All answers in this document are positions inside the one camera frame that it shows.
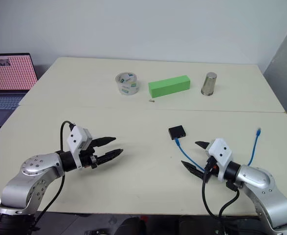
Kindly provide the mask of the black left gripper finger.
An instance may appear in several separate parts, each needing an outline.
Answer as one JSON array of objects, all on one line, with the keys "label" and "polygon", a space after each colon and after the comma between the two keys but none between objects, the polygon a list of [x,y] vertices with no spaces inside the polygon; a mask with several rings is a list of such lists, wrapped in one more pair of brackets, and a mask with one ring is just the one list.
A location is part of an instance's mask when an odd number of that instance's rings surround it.
[{"label": "black left gripper finger", "polygon": [[102,138],[98,138],[98,139],[93,139],[90,143],[90,147],[94,148],[94,147],[101,147],[104,146],[112,141],[116,140],[115,137],[102,137]]},{"label": "black left gripper finger", "polygon": [[97,165],[104,164],[109,162],[119,156],[123,152],[123,149],[115,149],[105,153],[104,155],[97,158]]}]

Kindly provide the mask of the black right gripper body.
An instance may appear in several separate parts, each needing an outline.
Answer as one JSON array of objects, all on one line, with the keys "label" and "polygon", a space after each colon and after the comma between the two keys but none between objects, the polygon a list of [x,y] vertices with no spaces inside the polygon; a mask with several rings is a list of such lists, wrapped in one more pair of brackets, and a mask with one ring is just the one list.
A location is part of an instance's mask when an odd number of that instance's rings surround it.
[{"label": "black right gripper body", "polygon": [[210,156],[204,167],[204,174],[206,175],[204,182],[208,183],[210,177],[212,175],[218,176],[218,173],[219,173],[219,167],[217,166],[217,160],[213,156]]}]

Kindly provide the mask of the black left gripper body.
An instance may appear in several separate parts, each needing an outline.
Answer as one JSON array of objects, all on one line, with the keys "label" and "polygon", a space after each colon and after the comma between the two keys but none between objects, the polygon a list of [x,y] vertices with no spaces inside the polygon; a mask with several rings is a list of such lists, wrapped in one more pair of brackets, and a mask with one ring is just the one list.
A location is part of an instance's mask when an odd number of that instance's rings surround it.
[{"label": "black left gripper body", "polygon": [[99,165],[98,157],[94,154],[94,146],[89,146],[86,150],[81,150],[79,158],[82,167],[91,167],[92,169],[97,168]]}]

